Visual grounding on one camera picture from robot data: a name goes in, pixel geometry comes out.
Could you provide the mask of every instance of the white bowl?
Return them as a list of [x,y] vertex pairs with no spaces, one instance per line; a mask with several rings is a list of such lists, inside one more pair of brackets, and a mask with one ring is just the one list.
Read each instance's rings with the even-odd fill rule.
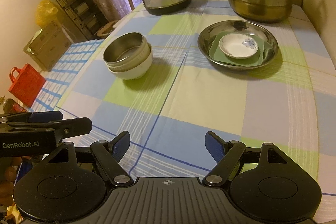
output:
[[258,44],[246,34],[229,33],[219,40],[219,48],[231,58],[245,59],[257,52]]
[[142,77],[150,68],[152,62],[153,62],[153,50],[151,44],[148,43],[149,48],[151,49],[151,52],[149,56],[140,64],[137,65],[135,68],[127,70],[127,71],[121,71],[121,72],[115,72],[111,71],[111,68],[108,67],[109,71],[114,74],[116,77],[124,80],[131,80],[131,79],[138,79]]

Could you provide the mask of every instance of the checkered tablecloth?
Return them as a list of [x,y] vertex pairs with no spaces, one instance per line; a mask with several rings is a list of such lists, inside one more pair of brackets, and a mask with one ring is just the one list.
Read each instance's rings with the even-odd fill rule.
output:
[[46,83],[29,111],[53,110],[70,83],[103,41],[91,40],[72,44],[48,73]]
[[[278,41],[277,58],[235,73],[215,67],[197,47],[205,27],[231,19],[242,18],[227,0],[193,0],[166,16],[138,7],[83,65],[55,109],[92,120],[92,132],[72,140],[78,146],[128,130],[132,143],[121,165],[133,177],[203,177],[215,165],[204,146],[209,130],[251,147],[273,142],[321,186],[315,220],[336,219],[336,70],[320,37],[294,5],[284,22],[261,24]],[[108,71],[102,53],[131,31],[146,36],[154,62],[144,77],[123,81]]]

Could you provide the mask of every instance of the wall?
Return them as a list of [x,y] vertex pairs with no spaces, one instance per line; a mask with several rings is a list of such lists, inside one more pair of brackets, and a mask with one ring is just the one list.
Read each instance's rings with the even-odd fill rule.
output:
[[41,0],[0,0],[0,96],[13,96],[8,92],[11,85],[8,74],[12,67],[36,63],[22,50],[39,30],[34,14]]
[[336,1],[303,0],[303,9],[336,65]]

